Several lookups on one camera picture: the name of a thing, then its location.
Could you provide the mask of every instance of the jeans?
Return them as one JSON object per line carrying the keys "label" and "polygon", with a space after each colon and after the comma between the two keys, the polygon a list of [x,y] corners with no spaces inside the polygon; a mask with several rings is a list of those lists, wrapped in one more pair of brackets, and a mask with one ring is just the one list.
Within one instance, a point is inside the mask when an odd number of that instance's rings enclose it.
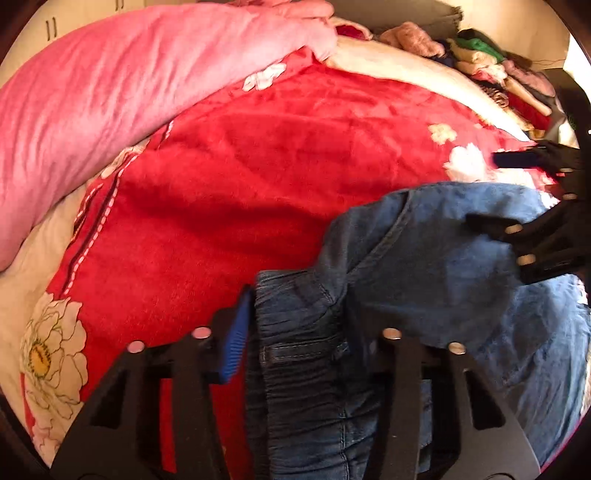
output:
{"label": "jeans", "polygon": [[[471,212],[526,222],[544,210],[537,192],[508,184],[403,190],[337,218],[311,268],[261,272],[246,375],[256,477],[362,479],[384,392],[351,351],[347,295],[376,313],[376,335],[463,343],[538,461],[551,458],[582,405],[591,330],[577,279],[525,286],[509,245],[463,224]],[[428,389],[423,400],[428,447]]]}

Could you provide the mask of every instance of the metal screw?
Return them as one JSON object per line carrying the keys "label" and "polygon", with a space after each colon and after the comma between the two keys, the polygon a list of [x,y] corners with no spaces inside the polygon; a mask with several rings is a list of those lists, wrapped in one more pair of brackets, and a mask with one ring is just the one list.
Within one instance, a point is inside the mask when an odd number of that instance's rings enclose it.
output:
{"label": "metal screw", "polygon": [[197,327],[191,332],[191,335],[197,340],[205,340],[206,338],[211,337],[212,330],[209,327]]}
{"label": "metal screw", "polygon": [[505,228],[505,233],[511,235],[512,233],[518,233],[523,230],[523,225],[516,223],[515,225],[508,226]]}
{"label": "metal screw", "polygon": [[466,347],[459,342],[452,342],[447,346],[447,348],[454,355],[463,355],[466,353]]}
{"label": "metal screw", "polygon": [[134,340],[127,346],[127,351],[129,353],[140,353],[143,352],[146,348],[146,344],[141,340]]}
{"label": "metal screw", "polygon": [[520,267],[524,267],[526,265],[534,264],[535,260],[536,259],[534,254],[523,255],[522,257],[517,258],[517,265],[519,265]]}
{"label": "metal screw", "polygon": [[397,328],[385,328],[382,335],[388,340],[400,340],[402,338],[402,332]]}

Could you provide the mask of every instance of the yellow flower center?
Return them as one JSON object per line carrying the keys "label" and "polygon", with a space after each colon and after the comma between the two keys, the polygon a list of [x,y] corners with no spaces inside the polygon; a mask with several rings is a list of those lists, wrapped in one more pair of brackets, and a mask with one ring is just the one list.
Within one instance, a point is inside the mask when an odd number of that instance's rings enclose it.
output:
{"label": "yellow flower center", "polygon": [[45,343],[36,342],[29,351],[29,368],[37,378],[45,378],[51,366],[51,357]]}

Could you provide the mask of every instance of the stacked clothing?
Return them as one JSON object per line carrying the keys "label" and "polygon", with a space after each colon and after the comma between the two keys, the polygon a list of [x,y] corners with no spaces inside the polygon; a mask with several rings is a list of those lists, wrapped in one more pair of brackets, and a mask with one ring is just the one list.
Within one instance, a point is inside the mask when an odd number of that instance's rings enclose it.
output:
{"label": "stacked clothing", "polygon": [[463,30],[448,42],[457,58],[456,68],[477,83],[530,138],[542,138],[558,112],[550,81],[477,30]]}
{"label": "stacked clothing", "polygon": [[545,136],[557,116],[564,116],[550,81],[530,70],[527,59],[504,52],[478,30],[463,30],[456,38],[434,40],[417,24],[405,22],[386,30],[379,40],[458,69],[534,140]]}
{"label": "stacked clothing", "polygon": [[386,30],[379,36],[382,43],[400,48],[453,68],[455,57],[445,41],[433,40],[427,32],[413,22]]}

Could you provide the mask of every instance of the green cloth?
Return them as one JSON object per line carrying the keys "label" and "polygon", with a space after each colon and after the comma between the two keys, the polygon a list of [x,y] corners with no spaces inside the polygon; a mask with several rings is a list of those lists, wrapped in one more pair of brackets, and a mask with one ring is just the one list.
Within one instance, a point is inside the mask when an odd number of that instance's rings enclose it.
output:
{"label": "green cloth", "polygon": [[499,63],[505,60],[505,57],[503,55],[497,52],[489,44],[484,43],[480,38],[473,38],[471,40],[457,38],[456,42],[462,48],[467,48],[468,50],[478,50],[483,51],[484,53],[488,53],[489,55],[492,55],[494,58],[496,58]]}

